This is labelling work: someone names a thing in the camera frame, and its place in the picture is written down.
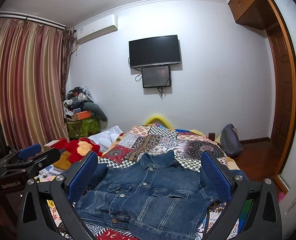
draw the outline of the jacket collar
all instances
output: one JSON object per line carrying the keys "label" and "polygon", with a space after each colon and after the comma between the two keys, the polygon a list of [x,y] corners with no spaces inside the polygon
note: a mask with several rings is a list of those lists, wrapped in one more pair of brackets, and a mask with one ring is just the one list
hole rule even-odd
{"label": "jacket collar", "polygon": [[160,155],[149,155],[145,153],[141,157],[141,167],[143,170],[149,166],[162,168],[162,167],[171,166],[174,163],[178,163],[178,162],[174,157],[173,150],[170,150],[167,153],[160,154]]}

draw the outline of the gray backpack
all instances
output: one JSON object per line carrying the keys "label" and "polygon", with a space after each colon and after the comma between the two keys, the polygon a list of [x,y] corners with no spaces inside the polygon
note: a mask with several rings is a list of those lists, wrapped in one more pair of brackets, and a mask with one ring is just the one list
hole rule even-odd
{"label": "gray backpack", "polygon": [[243,150],[236,130],[232,124],[228,124],[223,128],[221,132],[220,143],[222,150],[229,157],[236,156]]}

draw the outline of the air conditioner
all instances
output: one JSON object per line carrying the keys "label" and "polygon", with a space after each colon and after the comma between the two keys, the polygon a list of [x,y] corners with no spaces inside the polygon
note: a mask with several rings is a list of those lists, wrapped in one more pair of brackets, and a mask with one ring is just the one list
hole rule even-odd
{"label": "air conditioner", "polygon": [[77,30],[79,44],[118,30],[116,15],[112,14],[84,25]]}

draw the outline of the colorful blanket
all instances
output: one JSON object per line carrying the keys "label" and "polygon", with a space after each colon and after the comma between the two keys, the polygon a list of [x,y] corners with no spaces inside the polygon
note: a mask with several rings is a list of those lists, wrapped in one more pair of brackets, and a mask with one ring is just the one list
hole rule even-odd
{"label": "colorful blanket", "polygon": [[[185,168],[199,171],[201,154],[205,150],[214,152],[220,163],[228,167],[224,152],[217,145],[206,138],[188,130],[169,130],[161,125],[135,126],[129,132],[120,135],[113,147],[99,158],[98,163],[108,163],[112,168],[126,168],[140,160],[144,153],[158,155],[173,150],[177,161]],[[215,202],[208,211],[204,221],[197,226],[195,240],[201,240],[220,216],[226,203]],[[63,236],[67,235],[56,207],[52,207],[53,218]],[[97,239],[137,240],[129,232],[114,231],[96,225],[86,224]],[[236,222],[229,238],[238,233],[239,221]]]}

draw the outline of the wall-mounted monitor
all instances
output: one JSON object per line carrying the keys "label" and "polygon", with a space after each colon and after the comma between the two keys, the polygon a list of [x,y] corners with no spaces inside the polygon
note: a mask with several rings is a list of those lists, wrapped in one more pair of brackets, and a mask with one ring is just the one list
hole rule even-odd
{"label": "wall-mounted monitor", "polygon": [[177,35],[129,41],[130,67],[181,63]]}
{"label": "wall-mounted monitor", "polygon": [[169,66],[143,67],[143,88],[171,86]]}

